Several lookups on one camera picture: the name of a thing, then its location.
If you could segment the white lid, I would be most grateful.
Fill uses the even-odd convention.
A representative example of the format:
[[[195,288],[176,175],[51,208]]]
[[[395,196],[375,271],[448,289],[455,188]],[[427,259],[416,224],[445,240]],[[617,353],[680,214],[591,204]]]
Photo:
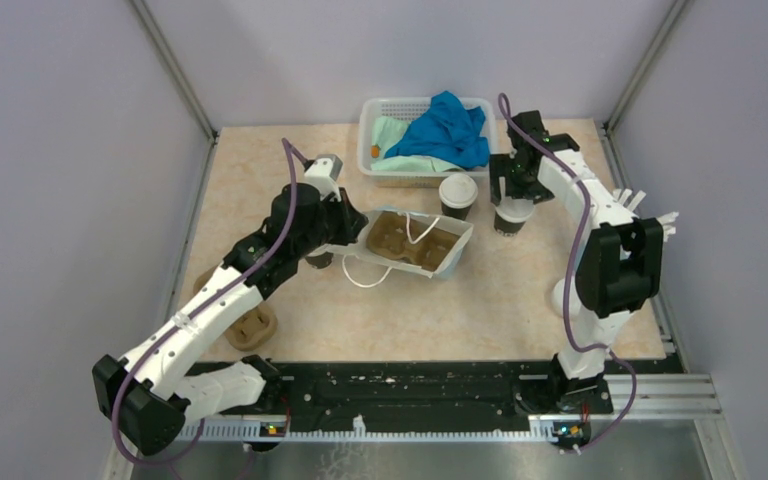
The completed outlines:
[[[495,214],[508,223],[525,223],[535,212],[535,204],[528,199],[503,198],[495,207]]]
[[[464,209],[470,207],[477,199],[478,186],[471,176],[453,173],[441,181],[438,196],[444,206]]]

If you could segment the paper coffee cup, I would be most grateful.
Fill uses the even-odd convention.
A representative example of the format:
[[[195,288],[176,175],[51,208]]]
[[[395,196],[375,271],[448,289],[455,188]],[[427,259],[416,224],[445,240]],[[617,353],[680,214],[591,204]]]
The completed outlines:
[[[441,203],[441,211],[442,213],[450,218],[454,218],[460,221],[466,221],[467,217],[472,209],[472,205],[468,204],[465,206],[459,206],[459,207],[452,207],[445,202]]]
[[[523,219],[509,221],[500,215],[495,215],[493,227],[497,234],[505,237],[513,237],[522,230],[525,224],[526,220]]]

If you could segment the pale blue paper bag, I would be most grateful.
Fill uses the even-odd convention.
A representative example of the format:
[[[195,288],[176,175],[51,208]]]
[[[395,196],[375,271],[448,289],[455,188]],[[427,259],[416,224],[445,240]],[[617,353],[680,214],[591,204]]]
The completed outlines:
[[[378,208],[364,215],[368,224],[355,242],[321,248],[323,253],[340,256],[345,277],[363,289],[377,287],[394,271],[430,279],[451,277],[474,230],[472,223],[442,214]],[[382,266],[385,271],[373,283],[360,283],[348,271],[350,258]]]

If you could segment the stack of white lids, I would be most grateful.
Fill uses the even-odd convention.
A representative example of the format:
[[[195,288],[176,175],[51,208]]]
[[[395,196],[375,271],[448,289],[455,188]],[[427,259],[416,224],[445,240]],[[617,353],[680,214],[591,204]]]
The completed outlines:
[[[558,317],[563,317],[563,291],[566,281],[564,278],[559,279],[550,293],[550,303],[553,312]]]

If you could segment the brown cardboard cup carrier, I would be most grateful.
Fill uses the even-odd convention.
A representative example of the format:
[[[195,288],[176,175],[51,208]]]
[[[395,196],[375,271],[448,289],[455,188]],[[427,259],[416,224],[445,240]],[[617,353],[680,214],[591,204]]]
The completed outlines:
[[[239,351],[253,351],[269,341],[277,331],[278,319],[266,302],[246,312],[223,333],[229,344]]]

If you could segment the stack of paper cups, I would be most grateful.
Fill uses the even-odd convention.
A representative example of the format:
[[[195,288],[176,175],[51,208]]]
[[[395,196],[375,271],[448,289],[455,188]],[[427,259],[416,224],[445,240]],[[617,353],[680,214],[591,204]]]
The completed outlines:
[[[328,268],[333,262],[334,254],[331,252],[322,252],[314,255],[308,255],[305,257],[305,261],[309,266],[314,269]]]

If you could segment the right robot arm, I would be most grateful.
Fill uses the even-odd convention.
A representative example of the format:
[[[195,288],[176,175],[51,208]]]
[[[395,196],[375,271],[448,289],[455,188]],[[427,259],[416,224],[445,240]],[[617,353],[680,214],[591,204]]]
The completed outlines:
[[[506,121],[512,150],[489,162],[495,230],[517,234],[550,200],[577,223],[556,286],[568,343],[553,357],[546,385],[549,404],[572,412],[602,380],[619,332],[659,292],[665,228],[637,216],[592,172],[570,135],[548,132],[538,111]]]

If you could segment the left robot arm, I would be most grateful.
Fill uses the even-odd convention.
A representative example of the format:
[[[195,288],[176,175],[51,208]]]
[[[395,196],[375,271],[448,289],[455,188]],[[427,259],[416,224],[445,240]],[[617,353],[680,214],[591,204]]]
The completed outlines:
[[[285,185],[260,228],[234,244],[188,304],[137,347],[93,366],[98,406],[120,452],[146,462],[187,425],[235,407],[274,410],[279,374],[257,355],[199,375],[190,370],[235,321],[295,276],[302,259],[355,244],[368,223],[343,188],[323,194],[308,183]]]

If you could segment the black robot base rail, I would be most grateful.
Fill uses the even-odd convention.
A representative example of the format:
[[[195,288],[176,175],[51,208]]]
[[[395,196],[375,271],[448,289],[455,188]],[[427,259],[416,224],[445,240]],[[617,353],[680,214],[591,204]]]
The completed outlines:
[[[249,407],[229,407],[182,438],[279,442],[549,442],[592,438],[601,423],[716,418],[711,378],[672,361],[609,364],[570,401],[547,391],[546,361],[281,362]]]

